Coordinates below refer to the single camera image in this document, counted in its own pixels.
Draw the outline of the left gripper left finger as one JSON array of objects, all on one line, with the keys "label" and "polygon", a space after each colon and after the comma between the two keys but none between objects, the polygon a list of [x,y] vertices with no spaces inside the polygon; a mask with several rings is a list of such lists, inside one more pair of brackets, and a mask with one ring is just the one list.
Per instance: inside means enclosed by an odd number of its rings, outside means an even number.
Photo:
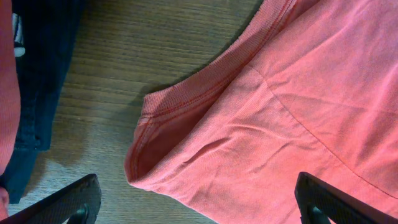
[{"label": "left gripper left finger", "polygon": [[88,174],[2,220],[1,224],[95,224],[100,207],[97,175]]}]

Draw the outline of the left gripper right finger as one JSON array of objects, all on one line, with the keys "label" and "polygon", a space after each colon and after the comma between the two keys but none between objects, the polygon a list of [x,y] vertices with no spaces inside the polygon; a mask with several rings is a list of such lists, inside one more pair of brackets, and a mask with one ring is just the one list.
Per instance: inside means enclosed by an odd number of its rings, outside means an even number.
[{"label": "left gripper right finger", "polygon": [[397,219],[346,194],[308,172],[295,186],[302,224],[397,224]]}]

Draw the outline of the salmon red t-shirt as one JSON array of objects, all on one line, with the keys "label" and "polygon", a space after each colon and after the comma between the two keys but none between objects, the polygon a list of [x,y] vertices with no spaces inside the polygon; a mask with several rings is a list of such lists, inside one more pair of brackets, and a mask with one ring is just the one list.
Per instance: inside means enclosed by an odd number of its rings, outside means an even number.
[{"label": "salmon red t-shirt", "polygon": [[145,96],[124,168],[218,223],[298,223],[303,171],[396,217],[397,1],[264,1],[216,60]]}]

